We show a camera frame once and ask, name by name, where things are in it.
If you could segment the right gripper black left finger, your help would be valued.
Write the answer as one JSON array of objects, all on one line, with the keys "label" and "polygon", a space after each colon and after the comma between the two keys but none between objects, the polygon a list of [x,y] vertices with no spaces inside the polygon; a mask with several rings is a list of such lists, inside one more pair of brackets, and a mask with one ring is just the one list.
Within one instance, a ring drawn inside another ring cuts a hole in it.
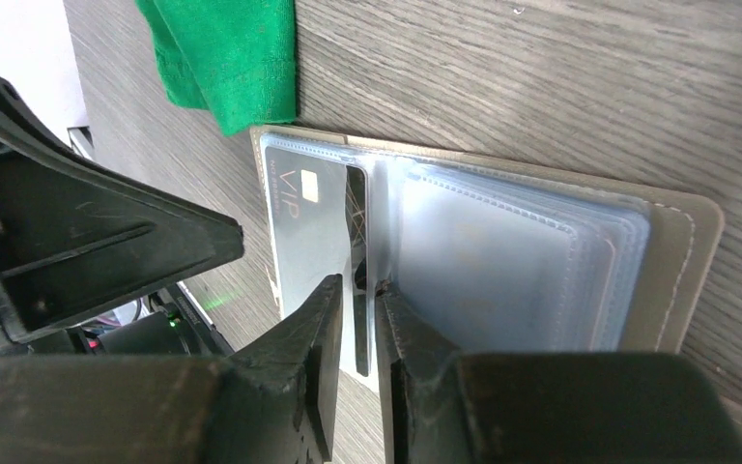
[{"label": "right gripper black left finger", "polygon": [[0,463],[326,463],[343,281],[232,356],[0,359]]}]

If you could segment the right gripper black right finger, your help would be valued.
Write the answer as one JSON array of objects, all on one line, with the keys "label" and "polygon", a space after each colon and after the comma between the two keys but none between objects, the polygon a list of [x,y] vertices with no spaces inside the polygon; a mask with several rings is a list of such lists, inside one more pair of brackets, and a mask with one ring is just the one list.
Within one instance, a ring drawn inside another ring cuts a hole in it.
[{"label": "right gripper black right finger", "polygon": [[676,355],[466,354],[389,282],[375,324],[389,463],[742,463],[718,394]]}]

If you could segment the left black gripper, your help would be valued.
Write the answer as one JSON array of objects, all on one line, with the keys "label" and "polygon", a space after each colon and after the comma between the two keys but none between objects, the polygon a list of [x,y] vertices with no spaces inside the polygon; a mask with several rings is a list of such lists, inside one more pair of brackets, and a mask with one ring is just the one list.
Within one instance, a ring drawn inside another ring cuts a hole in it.
[{"label": "left black gripper", "polygon": [[185,279],[243,253],[235,219],[76,154],[0,77],[0,358],[229,355]]}]

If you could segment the grey card holder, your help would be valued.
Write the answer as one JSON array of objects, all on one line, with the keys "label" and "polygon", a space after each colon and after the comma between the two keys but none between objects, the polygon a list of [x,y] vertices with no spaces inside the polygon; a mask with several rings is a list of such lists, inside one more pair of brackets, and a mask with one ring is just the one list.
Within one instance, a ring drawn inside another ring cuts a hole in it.
[{"label": "grey card holder", "polygon": [[292,126],[251,130],[355,154],[366,172],[367,315],[390,282],[468,352],[677,352],[725,225],[696,194]]}]

